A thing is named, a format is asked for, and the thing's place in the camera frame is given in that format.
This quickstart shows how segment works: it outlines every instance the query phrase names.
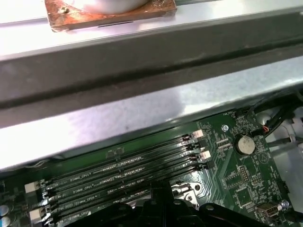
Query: ram slot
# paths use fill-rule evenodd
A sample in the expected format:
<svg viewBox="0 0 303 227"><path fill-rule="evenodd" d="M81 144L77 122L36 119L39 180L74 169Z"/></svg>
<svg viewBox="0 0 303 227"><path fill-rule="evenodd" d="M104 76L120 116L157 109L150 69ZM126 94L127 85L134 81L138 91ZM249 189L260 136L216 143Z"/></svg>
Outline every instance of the ram slot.
<svg viewBox="0 0 303 227"><path fill-rule="evenodd" d="M119 190L119 191L117 191L113 194L103 196L103 197L98 198L96 200L89 200L85 204L80 204L80 201L83 201L82 199L73 201L74 202L73 205L71 203L69 203L70 205L72 205L72 207L70 207L68 210L64 210L64 211L61 211L61 212L58 212L58 210L54 210L52 212L52 215L55 215L56 212L57 212L56 215L58 217L67 216L67 215L70 215L72 213L78 212L79 210L84 210L84 209L87 209L88 207L95 206L97 204L102 204L104 202L108 202L108 201L113 200L113 199L117 199L117 198L120 198L120 197L125 197L125 195L132 194L133 192L135 192L137 190L148 190L148 189L150 189L150 183L151 182L158 181L158 180L167 180L167 179L176 177L178 175L188 173L189 171L193 171L193 170L196 169L196 164L197 164L197 162L191 161L191 162L176 165L176 166L174 166L170 169L167 169L167 170L162 170L162 171L159 171L157 173L150 174L148 176L145 176L146 181L144 183L139 183L136 186L126 188L126 189L123 189L123 190Z"/></svg>
<svg viewBox="0 0 303 227"><path fill-rule="evenodd" d="M170 175L167 175L167 176L162 176L160 177L159 179L160 180L174 180L176 179L177 177L180 177L182 175L187 175L193 171L196 171L196 170L199 170L199 164L198 163L195 163L193 166L187 166L186 168L183 168L183 169L179 169L173 173L171 173ZM90 215L92 213L95 213L101 209L104 209L114 203L117 203L117 202L123 202L123 203L128 203L128 202L132 202L136 199L139 199L139 198L142 198L146 195L149 195L150 194L150 186L146 186L146 189L138 189L136 191L132 191L130 193L127 193L127 195L121 195L121 196L117 196L116 194L115 195L111 195L107 201L105 202L102 202L102 203L99 203L97 205L91 205L89 206L89 208L86 208L86 209L82 209L82 210L79 210L79 211L76 211L72 214L68 214L68 215L64 215L64 213L60 214L59 217L58 217L58 221L60 223L60 226L65 226L67 224L70 224L78 219L81 219L87 215Z"/></svg>
<svg viewBox="0 0 303 227"><path fill-rule="evenodd" d="M121 156L123 158L128 158L128 157L131 157L133 155L140 154L141 152L146 152L146 151L149 151L149 150L161 148L163 146L166 146L166 145L169 145L169 144L173 144L173 143L180 143L182 141L188 140L188 139L186 139L187 137L188 137L188 134L182 135L182 136L178 136L178 137L173 138L171 140L167 140L165 142L158 143L158 144L156 144L154 146L150 146L150 147L146 147L146 148L134 151L134 152L126 153L126 154L123 154ZM102 163L98 163L98 164L95 164L95 165L92 165L92 166L89 166L89 167L86 167L86 168L82 168L82 169L73 171L71 173L67 173L67 174L61 175L59 177L55 177L55 178L53 178L53 180L56 182L57 180L61 180L63 177L71 177L74 174L82 173L82 172L84 172L86 170L90 170L91 168L95 168L95 167L103 166L103 165L106 165L106 164L110 164L111 161L112 161L112 159L109 159L109 160L104 161Z"/></svg>
<svg viewBox="0 0 303 227"><path fill-rule="evenodd" d="M91 181L89 183L84 183L79 186L69 188L67 190L61 191L56 193L53 197L50 197L49 201L66 201L70 197L75 198L77 196L83 196L87 193L92 193L96 190L101 190L107 187L107 185L111 185L112 182L114 182L116 179L121 179L129 175L133 174L139 174L142 171L146 171L148 168L154 168L158 163L166 163L178 158L190 156L192 154L195 154L196 152L194 150L188 150L188 148L179 148L172 150L167 153L163 153L161 156L158 156L154 161L157 161L157 163L150 162L143 162L141 165L138 165L136 167L130 168L130 169L124 169L123 171L121 169L117 170L115 174L102 177L97 180Z"/></svg>
<svg viewBox="0 0 303 227"><path fill-rule="evenodd" d="M139 174L137 173L136 169L134 169L133 172L135 173L135 175L130 175L130 176L127 175L127 177L124 177L120 180L115 180L111 184L111 187L107 188L106 191L102 190L102 191L98 191L93 194L84 195L79 199L75 199L75 200L72 200L72 201L66 202L66 203L63 203L63 202L70 200L71 197L59 200L58 204L61 204L61 205L59 205L56 210L57 210L57 212L62 212L64 210L76 207L78 205L82 205L84 203L89 203L92 200L99 200L100 198L107 196L108 194L114 193L116 191L125 190L125 189L135 186L139 183L152 179L154 176L153 174L157 175L157 173L160 173L161 171L164 171L167 169L171 169L173 166L181 165L182 163L184 164L188 161L191 161L191 158L187 157L187 158L181 158L181 159L177 159L177 160L173 160L172 158L170 158L170 160L171 161L169 163L167 163L166 165L165 165L165 163L161 163L157 166L151 165L148 168L146 168L144 171L142 171L141 173L139 172Z"/></svg>
<svg viewBox="0 0 303 227"><path fill-rule="evenodd" d="M131 201L134 201L134 200L137 200L139 198L142 198L144 196L147 196L150 194L150 190L140 190L138 192L134 192L133 194L131 195L127 195L127 196L124 196L124 197L121 197L121 198L117 198L117 199L112 199L108 202L105 202L105 203L102 203L102 204L98 204L96 206L92 206L92 207L89 207L87 209L84 209L84 210L80 210L78 212L75 212L73 214L70 214L68 216L65 216L63 218L60 218L59 221L57 222L57 226L61 226L61 227L64 227L68 224L71 224L77 220L80 220L90 214L93 214L99 210L102 210L106 207L109 207L110 205L114 204L114 203L117 203L117 202L123 202L123 203L128 203L128 202L131 202Z"/></svg>
<svg viewBox="0 0 303 227"><path fill-rule="evenodd" d="M85 183L87 181L91 181L93 179L105 177L107 175L114 174L119 172L119 168L127 169L133 166L139 165L138 162L148 162L151 157L155 157L156 155L165 154L165 152L169 152L172 149L186 148L189 146L189 142L177 143L174 145L170 145L169 147L162 147L158 150L150 150L146 153L139 154L133 156L129 159L124 159L116 163L112 163L111 165L99 166L97 168L93 168L89 171L81 172L76 175L72 175L68 178L63 178L62 180L58 180L53 184L47 186L47 190L52 190L53 192L59 192L68 188L71 188L80 183Z"/></svg>

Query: white plastic component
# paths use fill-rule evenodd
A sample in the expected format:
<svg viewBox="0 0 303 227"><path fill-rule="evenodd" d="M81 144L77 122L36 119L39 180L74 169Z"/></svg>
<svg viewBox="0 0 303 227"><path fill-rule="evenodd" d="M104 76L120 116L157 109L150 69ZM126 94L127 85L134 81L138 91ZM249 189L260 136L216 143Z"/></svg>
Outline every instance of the white plastic component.
<svg viewBox="0 0 303 227"><path fill-rule="evenodd" d="M209 150L202 152L201 154L201 159L205 160L211 157Z"/></svg>
<svg viewBox="0 0 303 227"><path fill-rule="evenodd" d="M25 193L30 193L30 192L37 191L40 188L39 182L35 181L35 182L32 182L32 183L25 184L24 188L25 188Z"/></svg>
<svg viewBox="0 0 303 227"><path fill-rule="evenodd" d="M31 223L36 223L36 222L40 221L42 219L42 216L43 216L42 208L38 208L38 209L35 209L35 210L32 210L29 212L29 217L30 217Z"/></svg>
<svg viewBox="0 0 303 227"><path fill-rule="evenodd" d="M194 138L197 139L197 138L203 137L204 134L203 134L203 131L200 129L200 130L193 132L193 136L194 136Z"/></svg>

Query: dimm slot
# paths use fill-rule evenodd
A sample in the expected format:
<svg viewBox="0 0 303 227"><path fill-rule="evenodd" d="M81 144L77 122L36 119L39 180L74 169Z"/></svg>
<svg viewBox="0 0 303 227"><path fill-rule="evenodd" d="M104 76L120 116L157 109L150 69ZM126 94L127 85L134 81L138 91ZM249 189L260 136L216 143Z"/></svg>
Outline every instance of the dimm slot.
<svg viewBox="0 0 303 227"><path fill-rule="evenodd" d="M185 157L185 156L192 155L194 153L195 153L194 150L190 151L190 150L188 150L187 147L184 147L184 148L174 149L174 150L172 150L170 152L167 152L167 153L163 153L160 156L156 156L154 160L157 160L157 162L168 162L172 158ZM154 160L149 159L149 162L144 161L142 163L138 163L138 165L135 167L135 169L140 169L140 167L143 166L143 165L144 165L144 168L142 168L142 170L148 168L149 166L154 167L155 164L152 163L152 161L154 161ZM72 198L75 198L75 197L77 197L78 194L80 194L80 196L83 196L87 193L92 193L96 190L101 190L102 188L105 187L104 184L110 183L110 182L114 181L117 178L122 178L122 177L124 177L123 175L128 176L128 174L125 174L125 172L126 171L127 172L132 172L133 170L134 170L134 167L124 169L123 170L124 174L123 174L123 172L121 172L121 170L117 170L117 171L115 171L116 175L110 175L110 176L107 176L107 177L102 177L102 178L99 178L97 180L91 181L89 183L85 183L85 184L82 184L80 186L76 186L76 187L73 187L73 188L69 188L65 191L58 192L55 196L50 198L50 201L56 201L56 200L59 200L59 199L60 199L60 201L62 201L63 198L66 198L66 197L69 197L69 196L72 196Z"/></svg>
<svg viewBox="0 0 303 227"><path fill-rule="evenodd" d="M164 152L165 149L170 149L173 145L181 147L181 146L186 146L186 145L191 144L190 141L182 142L182 138L175 140L174 143L175 144L171 144L171 143L165 144L164 146L159 147L157 149L147 150L147 151L145 151L145 153L146 152L150 152L150 153ZM138 158L135 158L134 155L135 155L134 152L132 153L132 155L130 155L130 154L127 155L127 156L131 156L130 160L123 160L118 163L115 160L111 160L110 163L107 163L107 165L104 165L104 163L103 163L103 165L101 165L101 166L99 165L98 167L87 170L85 172L80 172L75 175L71 175L69 177L65 177L60 180L56 180L52 184L47 186L46 189L54 190L55 192L57 192L57 191L65 190L69 187L73 187L74 185L78 184L79 182L89 181L94 178L100 177L103 174L107 174L107 172L109 172L109 174L111 174L110 171L117 167L125 167L126 165L129 165L129 164L135 165L135 163L137 161L140 161L139 157L142 157L145 154L141 154L141 153L138 154L138 156L139 156Z"/></svg>
<svg viewBox="0 0 303 227"><path fill-rule="evenodd" d="M181 151L182 148L188 148L190 145L183 145L183 146L178 147L178 148L176 148L175 150L172 151L171 149L174 146L176 146L176 145L173 145L171 147L168 147L168 148L156 151L156 152L152 151L148 154L145 153L145 154L142 154L142 155L138 155L138 156L132 157L131 159L122 160L119 163L113 164L112 166L105 166L103 168L99 167L98 169L94 169L94 172L90 171L89 173L87 173L87 172L81 173L80 174L81 177L79 177L80 175L77 175L78 180L76 182L73 181L72 183L66 184L64 186L60 186L60 187L56 188L54 191L55 192L63 191L63 190L66 190L68 188L74 187L75 185L78 185L80 183L85 183L87 181L91 181L91 180L94 180L96 178L101 178L101 177L105 177L105 176L117 173L117 172L119 172L119 168L122 168L122 169L125 170L125 169L131 168L133 166L139 165L138 164L139 161L148 162L150 157L154 157L154 156L157 156L157 155L163 156L168 152L176 152L177 153L178 149L180 149L180 151Z"/></svg>
<svg viewBox="0 0 303 227"><path fill-rule="evenodd" d="M175 177L175 175L176 175L175 172L177 172L177 174L179 175L180 173L188 172L189 170L192 171L192 170L195 169L196 165L197 165L196 161L190 161L190 162L186 162L186 163L182 163L182 164L173 166L169 170L161 170L157 173L149 174L148 176L145 176L146 181L144 183L140 183L140 184L135 185L133 187L125 188L123 190L119 190L115 193L112 193L110 195L106 195L102 198L98 198L94 201L89 200L88 203L83 204L83 205L79 205L79 203L77 203L77 201L79 201L79 200L77 200L77 201L74 202L74 205L76 205L76 207L73 207L73 208L68 209L68 210L64 210L63 212L60 212L58 215L60 217L66 216L66 215L69 215L69 214L74 213L76 211L83 210L87 207L90 207L90 206L93 206L93 205L96 205L96 204L101 204L101 203L106 202L108 200L118 198L119 196L122 196L122 195L130 194L130 193L132 193L134 191L137 191L137 190L148 189L150 187L150 183L152 181L164 180L164 179L169 179L169 178ZM55 214L55 213L58 213L58 211L54 210L52 212L52 214Z"/></svg>
<svg viewBox="0 0 303 227"><path fill-rule="evenodd" d="M103 196L106 196L108 194L114 193L118 190L125 190L126 188L132 187L132 186L137 185L139 183L145 182L145 181L149 180L150 178L153 178L157 174L161 173L161 171L165 171L168 168L173 168L173 166L180 165L181 163L186 163L190 160L191 160L190 158L182 158L182 159L172 160L169 163L169 166L163 166L163 164L160 164L158 166L151 166L149 169L145 169L142 173L140 173L140 176L133 175L133 176L130 176L130 178L128 178L128 179L125 178L125 179L121 179L120 181L115 180L115 182L113 182L110 185L111 188L108 188L106 191L98 191L94 194L83 196L80 199L76 199L76 200L73 200L73 201L70 201L70 202L66 202L64 204L59 205L56 210L58 212L61 212L63 210L67 210L67 209L70 209L72 207L76 207L76 206L82 205L84 203L91 202L93 200L98 200L100 197L103 197ZM58 203L62 203L64 201L66 201L66 200L62 199L62 200L59 200Z"/></svg>
<svg viewBox="0 0 303 227"><path fill-rule="evenodd" d="M123 155L121 155L121 157L122 158L128 158L128 157L131 157L133 155L140 154L140 153L145 152L145 151L149 151L151 149L160 148L160 147L165 146L167 144L176 143L176 142L180 142L180 141L182 142L183 138L185 136L188 136L188 134L175 137L175 138L173 138L171 140L167 140L167 141L165 141L163 143L158 143L158 144L156 144L154 146L146 147L146 148L143 148L143 149L131 152L131 153L123 154ZM73 171L73 172L70 172L70 173L66 173L66 174L64 174L62 176L59 176L59 177L54 177L53 181L56 182L57 180L62 180L62 178L70 177L71 175L74 175L74 174L77 174L77 173L82 173L82 172L84 172L86 170L90 170L91 168L95 168L95 167L99 167L99 166L104 166L106 164L110 164L110 162L112 162L112 161L113 161L112 159L109 159L109 160L106 160L104 162L101 162L101 163L98 163L98 164L95 164L95 165L90 165L88 167L85 167L85 168L82 168L82 169L79 169L79 170L76 170L76 171Z"/></svg>
<svg viewBox="0 0 303 227"><path fill-rule="evenodd" d="M75 222L79 219L82 219L90 214L93 214L99 210L102 210L106 207L109 207L110 205L116 203L116 202L123 202L123 203L128 203L134 200L137 200L139 198L142 198L144 196L147 196L150 194L150 190L145 190L145 191L139 191L139 192L134 192L134 194L129 195L127 197L122 197L122 198L118 198L118 199L113 199L111 201L108 201L106 203L103 204L98 204L96 206L84 209L84 210L80 210L76 213L73 213L71 215L65 216L63 218L61 218L57 224L60 224L60 226L66 226L68 224L71 224L72 222Z"/></svg>

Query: metal screw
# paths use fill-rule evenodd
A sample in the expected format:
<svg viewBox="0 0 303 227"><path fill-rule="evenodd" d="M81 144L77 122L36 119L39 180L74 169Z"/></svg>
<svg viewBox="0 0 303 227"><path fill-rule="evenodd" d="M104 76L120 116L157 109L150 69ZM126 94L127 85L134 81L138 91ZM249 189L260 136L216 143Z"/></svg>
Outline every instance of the metal screw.
<svg viewBox="0 0 303 227"><path fill-rule="evenodd" d="M280 202L279 205L281 206L282 209L287 209L290 206L289 201L287 200L283 200L282 202Z"/></svg>
<svg viewBox="0 0 303 227"><path fill-rule="evenodd" d="M197 185L195 186L195 190L196 190L196 191L199 191L200 189L201 189L200 185L197 184Z"/></svg>
<svg viewBox="0 0 303 227"><path fill-rule="evenodd" d="M60 13L69 13L70 12L70 9L63 6L61 9L60 9Z"/></svg>
<svg viewBox="0 0 303 227"><path fill-rule="evenodd" d="M206 209L207 209L207 210L214 210L214 207L211 206L211 205L207 205L207 206L206 206Z"/></svg>
<svg viewBox="0 0 303 227"><path fill-rule="evenodd" d="M228 125L224 124L224 125L222 125L221 129L222 129L222 131L228 131L229 127L228 127Z"/></svg>
<svg viewBox="0 0 303 227"><path fill-rule="evenodd" d="M180 200L175 200L175 201L174 201L174 204L175 204L175 205L180 205L180 204L181 204L181 201L180 201Z"/></svg>

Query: copper plate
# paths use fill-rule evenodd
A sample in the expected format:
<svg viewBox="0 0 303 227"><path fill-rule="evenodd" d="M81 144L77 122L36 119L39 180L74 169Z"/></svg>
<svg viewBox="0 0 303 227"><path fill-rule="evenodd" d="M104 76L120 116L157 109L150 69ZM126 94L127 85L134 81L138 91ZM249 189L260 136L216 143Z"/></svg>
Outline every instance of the copper plate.
<svg viewBox="0 0 303 227"><path fill-rule="evenodd" d="M50 26L55 32L173 16L177 11L174 0L151 0L140 8L117 15L84 12L65 4L63 0L45 0L45 6Z"/></svg>

